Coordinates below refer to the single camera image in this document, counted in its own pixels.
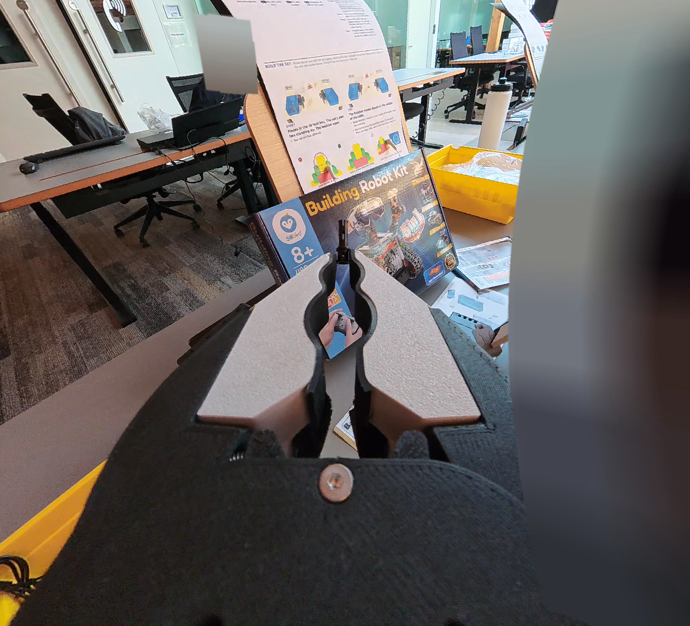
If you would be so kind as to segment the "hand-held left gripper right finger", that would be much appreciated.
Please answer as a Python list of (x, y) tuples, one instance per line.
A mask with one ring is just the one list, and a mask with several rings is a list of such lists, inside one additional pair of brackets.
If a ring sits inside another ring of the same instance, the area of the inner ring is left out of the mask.
[(385, 458), (406, 431), (479, 421), (479, 407), (432, 314), (415, 293), (352, 252), (358, 348), (353, 428), (360, 458)]

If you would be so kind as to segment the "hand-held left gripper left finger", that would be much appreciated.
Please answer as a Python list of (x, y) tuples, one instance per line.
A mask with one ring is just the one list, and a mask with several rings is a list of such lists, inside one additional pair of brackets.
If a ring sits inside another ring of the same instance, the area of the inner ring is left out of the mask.
[(197, 411), (204, 423), (275, 432), (288, 455), (318, 457), (331, 420), (326, 357), (332, 255), (257, 303)]

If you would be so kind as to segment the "grey desk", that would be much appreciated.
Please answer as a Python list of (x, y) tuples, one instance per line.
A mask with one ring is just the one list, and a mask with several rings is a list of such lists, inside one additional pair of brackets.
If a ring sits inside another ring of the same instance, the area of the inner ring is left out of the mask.
[(262, 270), (1, 425), (1, 539), (100, 465), (194, 335), (272, 285)]

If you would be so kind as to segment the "wood edged office desk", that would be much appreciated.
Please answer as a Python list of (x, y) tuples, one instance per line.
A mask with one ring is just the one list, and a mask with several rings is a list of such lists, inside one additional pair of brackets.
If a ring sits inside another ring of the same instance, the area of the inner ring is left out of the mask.
[(116, 145), (44, 161), (38, 171), (30, 174), (20, 172), (21, 158), (1, 164), (1, 211), (30, 206), (105, 299), (122, 327), (132, 324), (136, 316), (42, 202), (85, 189), (94, 193), (93, 187), (102, 185), (97, 203), (86, 208), (91, 211), (127, 199), (139, 190), (157, 190), (242, 160), (248, 156), (246, 149), (253, 144), (247, 127), (191, 148), (160, 152), (144, 152), (137, 142), (143, 136), (143, 132), (129, 134)]
[(469, 93), (466, 98), (466, 115), (463, 120), (466, 124), (479, 125), (480, 121), (473, 120), (473, 111), (475, 99), (480, 85), (479, 79), (483, 71), (491, 68), (498, 67), (499, 69), (505, 70), (506, 67), (511, 64), (515, 64), (518, 61), (523, 61), (526, 59), (526, 50), (521, 53), (505, 53), (505, 52), (485, 52), (483, 54), (473, 54), (471, 56), (465, 56), (461, 59), (450, 60), (450, 66), (460, 66), (463, 68), (472, 68), (473, 74), (470, 75), (470, 85)]
[(416, 138), (410, 137), (412, 145), (428, 149), (442, 147), (426, 143), (429, 98), (434, 92), (451, 87), (454, 77), (463, 74), (465, 70), (463, 67), (393, 70), (405, 119), (419, 118), (418, 135)]

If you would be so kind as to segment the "white building instruction sheet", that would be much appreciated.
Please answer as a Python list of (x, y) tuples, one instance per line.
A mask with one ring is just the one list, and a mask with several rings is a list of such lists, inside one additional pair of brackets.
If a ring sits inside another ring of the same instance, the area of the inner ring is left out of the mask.
[(449, 318), (453, 311), (458, 312), (473, 317), (492, 330), (497, 330), (508, 322), (508, 306), (506, 294), (491, 290), (479, 292), (455, 275), (452, 275), (451, 283), (432, 305)]

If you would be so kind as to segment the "instruction sheet with red print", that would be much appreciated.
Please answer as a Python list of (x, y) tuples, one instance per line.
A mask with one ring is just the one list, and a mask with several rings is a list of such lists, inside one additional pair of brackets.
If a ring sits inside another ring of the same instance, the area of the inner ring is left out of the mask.
[(512, 240), (509, 236), (457, 251), (453, 272), (479, 291), (510, 282)]

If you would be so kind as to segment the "yellow plastic bin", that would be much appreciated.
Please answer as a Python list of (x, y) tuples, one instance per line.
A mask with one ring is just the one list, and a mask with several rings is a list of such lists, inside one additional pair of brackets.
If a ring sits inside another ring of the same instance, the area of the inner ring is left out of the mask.
[(513, 153), (470, 147), (447, 146), (429, 154), (427, 162), (436, 183), (441, 204), (445, 208), (497, 223), (510, 223), (515, 215), (518, 185), (462, 176), (437, 168), (447, 163), (463, 163), (480, 151), (495, 151), (522, 159), (521, 155)]
[(105, 463), (41, 510), (1, 543), (1, 556), (21, 556), (31, 579), (43, 576), (73, 533)]

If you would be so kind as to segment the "blue building kit box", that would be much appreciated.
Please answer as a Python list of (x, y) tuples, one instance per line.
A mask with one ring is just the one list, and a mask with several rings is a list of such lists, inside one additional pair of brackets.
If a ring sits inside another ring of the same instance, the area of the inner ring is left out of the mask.
[(418, 150), (250, 217), (250, 229), (277, 283), (295, 277), (340, 244), (419, 294), (457, 266), (430, 167)]

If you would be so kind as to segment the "wooden display stand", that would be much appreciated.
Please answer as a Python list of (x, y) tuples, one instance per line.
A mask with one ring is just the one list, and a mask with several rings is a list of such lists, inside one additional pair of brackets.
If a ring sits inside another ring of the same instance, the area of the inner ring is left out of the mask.
[(257, 93), (246, 95), (244, 115), (278, 201), (301, 196), (304, 192), (261, 83), (257, 85)]

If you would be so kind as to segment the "black laptop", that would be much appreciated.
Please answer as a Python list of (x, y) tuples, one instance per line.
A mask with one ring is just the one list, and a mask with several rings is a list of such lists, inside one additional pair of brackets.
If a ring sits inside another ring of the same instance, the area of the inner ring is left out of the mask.
[(172, 130), (138, 138), (144, 151), (159, 148), (186, 149), (217, 139), (239, 126), (239, 112), (244, 96), (189, 112), (172, 119)]

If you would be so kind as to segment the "white drinking bottle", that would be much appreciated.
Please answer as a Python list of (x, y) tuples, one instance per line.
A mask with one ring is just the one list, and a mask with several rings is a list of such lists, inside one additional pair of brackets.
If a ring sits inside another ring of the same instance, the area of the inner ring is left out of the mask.
[(478, 148), (499, 149), (512, 96), (513, 85), (506, 77), (500, 77), (491, 85), (484, 108)]

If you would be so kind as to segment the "crumpled clear plastic bag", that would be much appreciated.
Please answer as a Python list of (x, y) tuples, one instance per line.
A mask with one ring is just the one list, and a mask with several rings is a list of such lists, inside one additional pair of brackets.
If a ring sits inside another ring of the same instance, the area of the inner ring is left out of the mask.
[(163, 110), (156, 109), (150, 104), (141, 104), (138, 115), (146, 125), (146, 128), (152, 133), (161, 134), (173, 130), (172, 119), (174, 116)]

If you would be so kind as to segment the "black mesh office chair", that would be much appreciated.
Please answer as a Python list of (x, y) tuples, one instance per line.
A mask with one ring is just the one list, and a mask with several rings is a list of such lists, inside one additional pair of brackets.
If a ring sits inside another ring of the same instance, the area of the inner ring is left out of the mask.
[(203, 73), (196, 73), (187, 76), (166, 76), (168, 85), (177, 98), (183, 113), (189, 111), (192, 101), (194, 88), (203, 80)]

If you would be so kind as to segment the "black office chair with jacket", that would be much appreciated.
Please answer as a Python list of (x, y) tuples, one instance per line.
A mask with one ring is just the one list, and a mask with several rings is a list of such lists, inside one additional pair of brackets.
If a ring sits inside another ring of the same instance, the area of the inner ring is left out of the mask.
[[(23, 96), (31, 104), (34, 113), (46, 119), (70, 142), (70, 145), (126, 135), (124, 129), (110, 123), (98, 112), (84, 107), (75, 107), (69, 112), (64, 112), (49, 94), (39, 96), (24, 94)], [(169, 200), (170, 193), (164, 187), (152, 186), (155, 176), (162, 174), (163, 171), (164, 167), (160, 166), (129, 174), (57, 196), (53, 202), (65, 218), (73, 218), (103, 208), (117, 200), (125, 204), (133, 199), (145, 199), (146, 203), (143, 207), (114, 225), (113, 229), (115, 235), (121, 237), (124, 235), (121, 230), (124, 225), (143, 218), (139, 241), (143, 247), (147, 247), (149, 243), (146, 240), (146, 233), (154, 219), (162, 221), (165, 216), (173, 216), (190, 221), (193, 229), (200, 228), (194, 217), (177, 210), (179, 207), (192, 205), (195, 211), (200, 211), (201, 208), (194, 203), (194, 200), (172, 201)]]

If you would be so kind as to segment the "white glass door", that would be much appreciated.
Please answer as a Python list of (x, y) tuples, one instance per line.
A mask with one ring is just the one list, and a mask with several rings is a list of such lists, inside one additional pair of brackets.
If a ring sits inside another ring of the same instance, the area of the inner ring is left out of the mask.
[(166, 81), (176, 71), (153, 0), (60, 0), (112, 108), (129, 132), (145, 124), (148, 104), (167, 113), (179, 106)]

